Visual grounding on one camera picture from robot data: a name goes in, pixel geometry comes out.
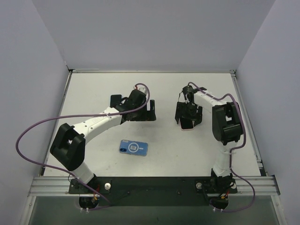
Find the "blue phone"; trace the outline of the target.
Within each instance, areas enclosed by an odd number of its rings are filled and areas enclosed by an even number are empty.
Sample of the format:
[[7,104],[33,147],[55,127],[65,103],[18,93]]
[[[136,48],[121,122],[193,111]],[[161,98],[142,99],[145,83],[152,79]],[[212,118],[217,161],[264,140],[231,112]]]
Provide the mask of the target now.
[[148,152],[148,144],[146,142],[137,142],[130,140],[121,140],[119,152],[134,156],[146,156]]

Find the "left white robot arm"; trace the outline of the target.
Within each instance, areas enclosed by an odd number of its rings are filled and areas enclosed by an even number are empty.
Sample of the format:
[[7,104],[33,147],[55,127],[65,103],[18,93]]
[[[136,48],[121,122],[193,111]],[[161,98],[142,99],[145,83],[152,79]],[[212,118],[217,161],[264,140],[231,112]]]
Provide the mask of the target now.
[[102,116],[92,117],[81,123],[62,124],[50,147],[50,153],[75,177],[86,193],[96,188],[96,175],[84,162],[85,146],[108,129],[127,121],[155,121],[155,101],[150,100],[149,90],[135,88],[128,97],[119,97],[102,111]]

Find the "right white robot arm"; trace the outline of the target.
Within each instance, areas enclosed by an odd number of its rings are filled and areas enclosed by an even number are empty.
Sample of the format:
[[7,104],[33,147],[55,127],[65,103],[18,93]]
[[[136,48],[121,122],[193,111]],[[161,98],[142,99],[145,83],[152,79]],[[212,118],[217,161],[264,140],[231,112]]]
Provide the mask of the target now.
[[192,87],[189,82],[182,88],[180,94],[184,102],[176,104],[175,121],[182,130],[191,130],[201,124],[203,110],[211,115],[212,133],[220,144],[216,161],[212,168],[212,175],[229,177],[232,175],[232,154],[237,149],[240,137],[245,133],[239,104],[230,93],[221,98],[210,94],[205,88]]

